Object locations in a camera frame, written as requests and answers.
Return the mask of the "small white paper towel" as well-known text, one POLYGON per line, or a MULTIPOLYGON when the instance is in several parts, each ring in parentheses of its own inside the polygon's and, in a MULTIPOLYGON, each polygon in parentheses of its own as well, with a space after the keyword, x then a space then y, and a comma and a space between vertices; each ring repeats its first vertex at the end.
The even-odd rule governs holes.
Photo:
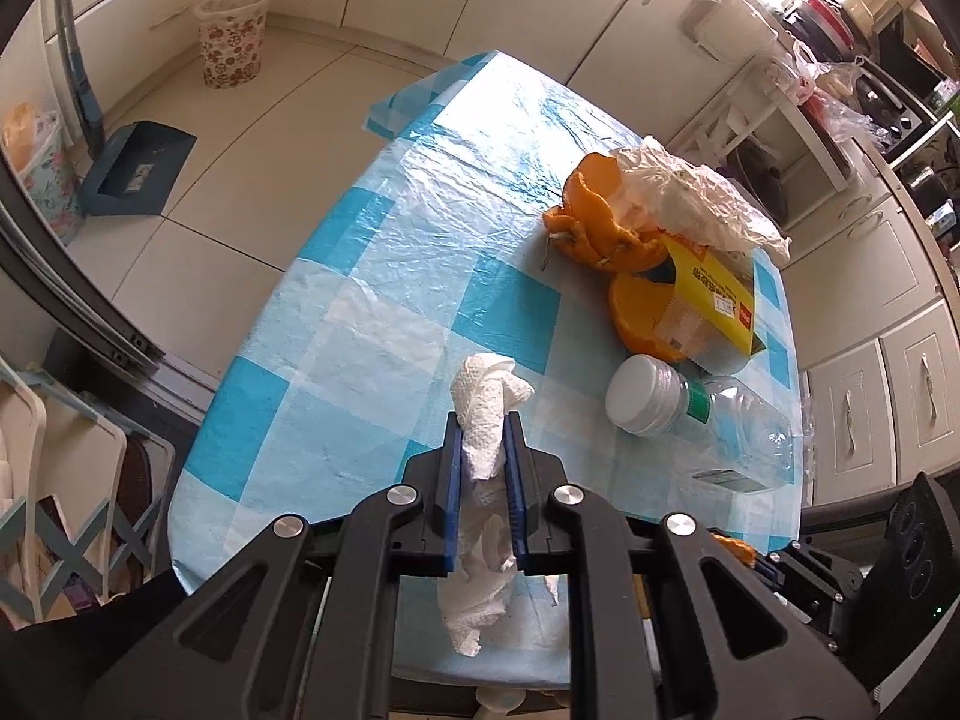
POLYGON ((534 395, 516 361, 494 353, 464 359, 451 383, 462 429, 459 525, 454 569, 438 582, 438 606, 452 648, 482 650, 482 632, 508 611, 517 574, 505 481, 506 416, 534 395))

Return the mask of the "floral waste basket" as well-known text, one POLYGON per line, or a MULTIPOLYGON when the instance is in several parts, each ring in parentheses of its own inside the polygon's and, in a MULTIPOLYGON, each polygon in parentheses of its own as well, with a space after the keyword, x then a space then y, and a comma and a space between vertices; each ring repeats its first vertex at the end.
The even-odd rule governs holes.
POLYGON ((206 86, 234 88, 259 75, 271 3, 272 0, 202 0, 195 5, 206 86))

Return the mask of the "blue dustpan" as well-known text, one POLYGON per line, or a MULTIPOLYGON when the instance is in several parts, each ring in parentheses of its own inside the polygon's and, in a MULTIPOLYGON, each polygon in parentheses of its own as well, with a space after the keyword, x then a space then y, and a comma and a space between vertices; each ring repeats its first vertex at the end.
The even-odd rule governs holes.
POLYGON ((119 128, 82 185, 86 216, 160 216, 197 137, 161 122, 119 128))

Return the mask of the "floral fabric bag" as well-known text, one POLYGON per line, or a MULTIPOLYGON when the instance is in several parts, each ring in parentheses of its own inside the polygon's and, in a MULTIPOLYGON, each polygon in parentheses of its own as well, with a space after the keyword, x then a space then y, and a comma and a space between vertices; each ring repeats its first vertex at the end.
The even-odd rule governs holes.
POLYGON ((2 128, 5 156, 29 198, 64 245, 80 231, 85 215, 80 183, 64 144, 64 127, 55 110, 29 103, 14 107, 2 128))

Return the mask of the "blue checkered tablecloth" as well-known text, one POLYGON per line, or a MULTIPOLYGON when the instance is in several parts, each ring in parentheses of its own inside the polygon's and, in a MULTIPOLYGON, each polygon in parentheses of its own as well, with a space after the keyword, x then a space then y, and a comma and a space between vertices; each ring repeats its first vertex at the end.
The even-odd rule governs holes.
POLYGON ((739 494, 613 426, 625 348, 601 275, 553 254, 542 215, 591 151, 638 135, 505 54, 472 57, 376 104, 373 164, 302 246, 233 359, 167 516, 195 590, 283 514, 350 512, 443 440, 454 372, 509 356, 532 383, 527 442, 573 483, 656 520, 684 511, 773 551, 799 533, 799 481, 739 494))

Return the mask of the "white kitchen cabinets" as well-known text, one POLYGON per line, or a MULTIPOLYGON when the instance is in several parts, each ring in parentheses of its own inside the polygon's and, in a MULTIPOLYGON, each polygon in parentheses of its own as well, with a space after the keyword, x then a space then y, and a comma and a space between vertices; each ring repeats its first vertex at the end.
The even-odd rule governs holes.
POLYGON ((270 284, 381 142, 377 96, 499 50, 669 143, 763 50, 742 0, 272 0, 262 68, 213 89, 202 0, 73 0, 107 126, 197 137, 160 216, 93 216, 70 255, 171 353, 221 376, 270 284))

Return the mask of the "clear plastic bottle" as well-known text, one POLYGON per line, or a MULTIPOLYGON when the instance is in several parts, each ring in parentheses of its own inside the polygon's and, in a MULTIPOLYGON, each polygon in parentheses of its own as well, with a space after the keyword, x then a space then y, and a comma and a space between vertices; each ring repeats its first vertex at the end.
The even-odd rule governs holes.
POLYGON ((608 384, 605 412, 625 433, 663 440, 700 483, 755 494, 794 481, 789 419, 733 377, 690 379, 652 356, 631 356, 608 384))

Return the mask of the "orange peel pieces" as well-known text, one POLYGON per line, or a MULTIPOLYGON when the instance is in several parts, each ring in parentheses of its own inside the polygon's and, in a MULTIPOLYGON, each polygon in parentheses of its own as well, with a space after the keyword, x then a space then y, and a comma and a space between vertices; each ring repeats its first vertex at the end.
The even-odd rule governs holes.
POLYGON ((608 204, 619 185, 610 153, 586 154, 566 179, 562 203, 542 215, 548 243, 573 262, 610 277, 608 310, 628 351, 665 362, 685 361, 654 333, 672 298, 675 270, 662 242, 664 234, 672 234, 620 226, 608 204))

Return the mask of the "yellow cardboard box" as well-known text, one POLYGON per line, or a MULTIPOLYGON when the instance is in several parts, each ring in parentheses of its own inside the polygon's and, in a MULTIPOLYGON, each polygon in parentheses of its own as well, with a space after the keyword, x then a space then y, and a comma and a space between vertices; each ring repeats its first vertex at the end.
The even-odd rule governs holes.
POLYGON ((704 247, 662 236, 674 265, 672 298, 656 338, 703 371, 732 376, 763 349, 755 333, 754 293, 704 247))

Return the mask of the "crumpled white plastic bag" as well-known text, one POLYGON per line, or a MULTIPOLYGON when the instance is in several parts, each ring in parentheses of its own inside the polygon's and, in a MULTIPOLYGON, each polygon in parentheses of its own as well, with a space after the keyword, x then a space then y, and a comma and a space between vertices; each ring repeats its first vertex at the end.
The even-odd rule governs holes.
POLYGON ((620 185, 610 195, 613 219, 633 231, 669 232, 721 252, 752 254, 765 250, 777 266, 791 258, 791 239, 711 167, 692 164, 667 151, 656 138, 610 153, 620 185))

